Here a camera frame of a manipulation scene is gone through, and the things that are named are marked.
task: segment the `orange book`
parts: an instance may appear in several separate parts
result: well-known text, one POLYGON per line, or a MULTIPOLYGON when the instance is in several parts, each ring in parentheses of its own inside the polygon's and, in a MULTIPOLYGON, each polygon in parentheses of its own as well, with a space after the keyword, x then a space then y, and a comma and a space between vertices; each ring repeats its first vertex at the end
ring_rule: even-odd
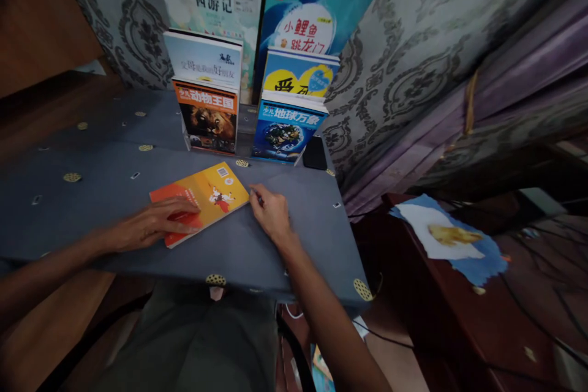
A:
POLYGON ((165 246, 168 248, 174 248, 249 202, 249 192, 239 182, 226 162, 221 162, 155 190, 149 193, 149 196, 152 202, 174 196, 184 196, 200 207, 198 214, 178 213, 169 218, 171 221, 181 222, 200 230, 191 235, 167 233, 165 246))

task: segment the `hand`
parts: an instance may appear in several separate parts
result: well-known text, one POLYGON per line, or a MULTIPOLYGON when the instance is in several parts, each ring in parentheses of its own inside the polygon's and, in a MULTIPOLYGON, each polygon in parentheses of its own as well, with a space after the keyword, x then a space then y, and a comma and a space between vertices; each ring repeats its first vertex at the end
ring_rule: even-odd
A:
POLYGON ((104 253, 147 248, 167 232, 194 234, 198 231, 198 228, 168 220, 172 214, 182 212, 199 213, 200 208, 182 197, 163 199, 123 219, 112 228, 90 233, 86 239, 104 253))
POLYGON ((288 246, 295 237, 288 217, 288 201, 281 194, 270 192, 263 184, 252 184, 249 202, 253 214, 273 243, 279 248, 288 246))

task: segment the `damask wallpaper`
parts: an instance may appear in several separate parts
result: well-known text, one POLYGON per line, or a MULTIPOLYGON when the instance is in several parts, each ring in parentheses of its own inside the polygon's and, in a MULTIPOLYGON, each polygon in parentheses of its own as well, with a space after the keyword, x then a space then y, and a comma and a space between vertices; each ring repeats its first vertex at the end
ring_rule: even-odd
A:
POLYGON ((326 98, 324 133, 339 182, 357 177, 382 144, 471 74, 541 1, 374 0, 326 98))
POLYGON ((461 138, 455 148, 445 153, 427 173, 419 179, 422 187, 441 187, 443 180, 456 170, 467 168, 485 159, 530 142, 570 130, 588 121, 588 88, 565 101, 546 106, 542 110, 507 118, 490 126, 475 129, 468 137, 461 138))
MULTIPOLYGON (((77 0, 127 86, 170 87, 164 0, 77 0)), ((368 158, 468 74, 541 0, 374 0, 341 57, 323 128, 337 178, 368 158)))
POLYGON ((172 65, 162 33, 164 0, 77 0, 108 62, 127 87, 170 88, 172 65))

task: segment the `patterned wallpaper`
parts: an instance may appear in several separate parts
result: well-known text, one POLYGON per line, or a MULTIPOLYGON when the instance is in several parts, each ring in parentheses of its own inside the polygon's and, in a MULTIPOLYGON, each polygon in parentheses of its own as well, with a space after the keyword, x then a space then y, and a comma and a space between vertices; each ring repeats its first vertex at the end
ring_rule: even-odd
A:
MULTIPOLYGON (((170 87, 163 0, 77 0, 129 87, 170 87)), ((471 73, 541 0, 374 0, 342 54, 324 133, 339 182, 471 73)))

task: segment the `gray pants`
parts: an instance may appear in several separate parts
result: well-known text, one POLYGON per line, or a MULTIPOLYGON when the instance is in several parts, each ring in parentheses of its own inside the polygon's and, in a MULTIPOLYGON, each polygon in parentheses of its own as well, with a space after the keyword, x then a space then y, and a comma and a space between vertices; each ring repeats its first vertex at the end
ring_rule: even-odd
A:
POLYGON ((276 390, 276 302, 159 282, 96 391, 276 390))

